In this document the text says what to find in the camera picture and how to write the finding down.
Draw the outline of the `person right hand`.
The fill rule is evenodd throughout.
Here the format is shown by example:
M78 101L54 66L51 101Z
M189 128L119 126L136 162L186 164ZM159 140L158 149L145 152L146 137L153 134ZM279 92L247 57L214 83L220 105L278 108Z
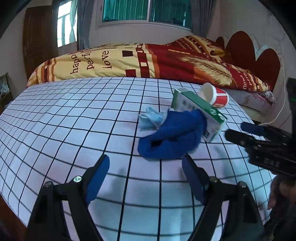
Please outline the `person right hand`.
M280 196L287 198L291 205L295 205L295 181L288 180L281 175L274 178L270 186L268 210L275 207Z

